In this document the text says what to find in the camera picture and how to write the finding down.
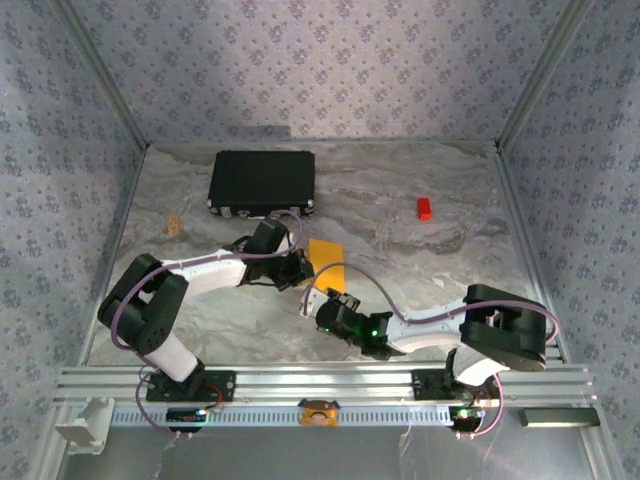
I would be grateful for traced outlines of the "yellow paper sheet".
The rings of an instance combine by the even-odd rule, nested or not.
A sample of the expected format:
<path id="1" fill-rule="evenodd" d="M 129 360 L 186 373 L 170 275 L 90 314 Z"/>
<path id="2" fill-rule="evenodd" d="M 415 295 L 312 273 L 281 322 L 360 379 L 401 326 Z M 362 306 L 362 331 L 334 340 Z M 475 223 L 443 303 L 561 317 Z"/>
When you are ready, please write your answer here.
<path id="1" fill-rule="evenodd" d="M 344 249 L 342 245 L 315 238 L 309 239 L 307 254 L 315 273 L 329 264 L 340 264 L 344 261 Z M 316 280 L 314 287 L 323 293 L 327 293 L 330 289 L 345 293 L 345 267 L 340 264 L 339 266 L 326 270 Z"/>

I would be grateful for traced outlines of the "black hard case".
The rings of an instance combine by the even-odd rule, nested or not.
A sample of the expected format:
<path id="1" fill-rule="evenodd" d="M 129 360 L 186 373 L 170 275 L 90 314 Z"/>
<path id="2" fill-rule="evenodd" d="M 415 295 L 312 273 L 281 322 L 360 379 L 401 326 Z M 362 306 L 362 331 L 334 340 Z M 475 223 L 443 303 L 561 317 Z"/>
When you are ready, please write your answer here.
<path id="1" fill-rule="evenodd" d="M 223 218 L 265 217 L 276 210 L 315 210 L 315 155 L 310 151 L 223 150 L 216 154 L 207 207 Z"/>

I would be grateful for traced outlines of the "small black controller board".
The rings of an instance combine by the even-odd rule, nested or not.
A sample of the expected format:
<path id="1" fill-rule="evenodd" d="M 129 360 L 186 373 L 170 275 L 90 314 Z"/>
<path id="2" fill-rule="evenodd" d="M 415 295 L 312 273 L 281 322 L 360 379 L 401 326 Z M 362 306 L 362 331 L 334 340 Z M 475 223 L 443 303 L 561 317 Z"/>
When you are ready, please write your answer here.
<path id="1" fill-rule="evenodd" d="M 171 407 L 167 409 L 165 421 L 168 423 L 199 424 L 207 420 L 208 412 L 201 408 Z"/>
<path id="2" fill-rule="evenodd" d="M 456 432 L 473 433 L 480 429 L 486 412 L 478 407 L 450 407 L 451 429 Z"/>

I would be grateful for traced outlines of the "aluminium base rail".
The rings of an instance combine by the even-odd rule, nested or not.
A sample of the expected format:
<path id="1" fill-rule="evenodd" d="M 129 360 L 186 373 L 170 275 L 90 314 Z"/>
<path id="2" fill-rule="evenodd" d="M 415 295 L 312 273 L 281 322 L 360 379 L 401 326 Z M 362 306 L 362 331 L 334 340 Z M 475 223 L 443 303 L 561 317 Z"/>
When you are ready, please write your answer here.
<path id="1" fill-rule="evenodd" d="M 236 372 L 232 406 L 285 406 L 306 398 L 336 400 L 346 407 L 415 404 L 411 372 L 443 368 L 442 362 L 321 362 L 214 365 L 209 370 Z M 79 405 L 88 398 L 107 397 L 129 406 L 142 374 L 136 366 L 66 368 L 53 401 L 56 406 Z M 598 400 L 583 365 L 554 362 L 544 371 L 508 371 L 499 378 L 508 407 L 587 406 Z"/>

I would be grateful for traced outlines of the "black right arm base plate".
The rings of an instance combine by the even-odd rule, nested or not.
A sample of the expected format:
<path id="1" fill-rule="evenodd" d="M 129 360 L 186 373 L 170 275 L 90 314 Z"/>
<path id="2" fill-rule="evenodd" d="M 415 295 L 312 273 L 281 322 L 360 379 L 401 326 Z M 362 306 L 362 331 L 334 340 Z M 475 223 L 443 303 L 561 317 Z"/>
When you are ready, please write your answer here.
<path id="1" fill-rule="evenodd" d="M 454 401 L 497 399 L 498 388 L 492 379 L 480 386 L 470 386 L 454 379 L 444 369 L 418 369 L 411 372 L 415 400 Z"/>

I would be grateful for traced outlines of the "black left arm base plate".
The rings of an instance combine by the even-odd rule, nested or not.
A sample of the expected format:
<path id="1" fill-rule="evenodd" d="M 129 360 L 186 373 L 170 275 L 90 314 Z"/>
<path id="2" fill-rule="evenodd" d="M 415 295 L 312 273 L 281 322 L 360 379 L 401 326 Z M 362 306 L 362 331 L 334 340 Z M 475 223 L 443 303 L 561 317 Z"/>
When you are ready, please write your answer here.
<path id="1" fill-rule="evenodd" d="M 153 373 L 146 400 L 151 403 L 231 402 L 236 387 L 236 372 L 232 370 L 200 370 L 184 382 L 176 382 L 165 373 Z"/>

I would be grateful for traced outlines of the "aluminium side rail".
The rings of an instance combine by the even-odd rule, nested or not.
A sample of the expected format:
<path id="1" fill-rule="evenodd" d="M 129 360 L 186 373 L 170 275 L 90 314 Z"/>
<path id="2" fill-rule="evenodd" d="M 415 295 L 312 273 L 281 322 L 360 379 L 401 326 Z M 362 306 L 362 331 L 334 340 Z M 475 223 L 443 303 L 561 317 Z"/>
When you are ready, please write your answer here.
<path id="1" fill-rule="evenodd" d="M 554 301 L 548 291 L 535 244 L 524 215 L 524 208 L 517 196 L 517 188 L 508 169 L 509 165 L 500 153 L 495 158 L 495 172 L 509 217 L 509 227 L 513 237 L 518 264 L 526 280 L 529 296 L 547 307 L 551 313 L 561 319 Z"/>
<path id="2" fill-rule="evenodd" d="M 136 158 L 134 169 L 126 179 L 124 191 L 116 204 L 113 223 L 107 235 L 105 250 L 101 254 L 95 279 L 91 286 L 90 302 L 83 311 L 88 323 L 83 336 L 82 346 L 78 353 L 77 361 L 75 362 L 76 367 L 86 367 L 89 362 L 92 344 L 100 325 L 100 322 L 97 320 L 97 312 L 109 290 L 110 278 L 114 270 L 118 249 L 133 204 L 148 148 L 149 146 L 145 146 Z"/>

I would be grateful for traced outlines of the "aluminium corner post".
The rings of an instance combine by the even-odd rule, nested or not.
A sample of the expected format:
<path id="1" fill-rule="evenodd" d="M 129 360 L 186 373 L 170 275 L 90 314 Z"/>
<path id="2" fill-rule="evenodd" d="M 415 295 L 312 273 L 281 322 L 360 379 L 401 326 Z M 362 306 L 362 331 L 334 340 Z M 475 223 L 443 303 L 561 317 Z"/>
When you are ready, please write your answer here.
<path id="1" fill-rule="evenodd" d="M 525 126 L 540 96 L 595 0 L 567 0 L 498 136 L 496 148 L 506 154 Z"/>
<path id="2" fill-rule="evenodd" d="M 147 142 L 144 135 L 120 93 L 115 79 L 102 59 L 89 30 L 84 26 L 80 15 L 70 0 L 47 1 L 97 84 L 106 104 L 123 127 L 125 134 L 140 152 L 145 153 Z"/>

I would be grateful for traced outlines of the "white plastic bracket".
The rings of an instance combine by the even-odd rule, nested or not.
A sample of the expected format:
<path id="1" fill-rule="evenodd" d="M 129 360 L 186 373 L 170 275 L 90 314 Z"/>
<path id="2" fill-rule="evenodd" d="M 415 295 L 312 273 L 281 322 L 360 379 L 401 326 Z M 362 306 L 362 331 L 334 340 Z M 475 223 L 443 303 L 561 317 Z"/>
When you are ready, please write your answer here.
<path id="1" fill-rule="evenodd" d="M 55 430 L 71 455 L 100 455 L 106 446 L 114 410 L 113 398 L 88 398 L 70 420 L 57 423 Z"/>

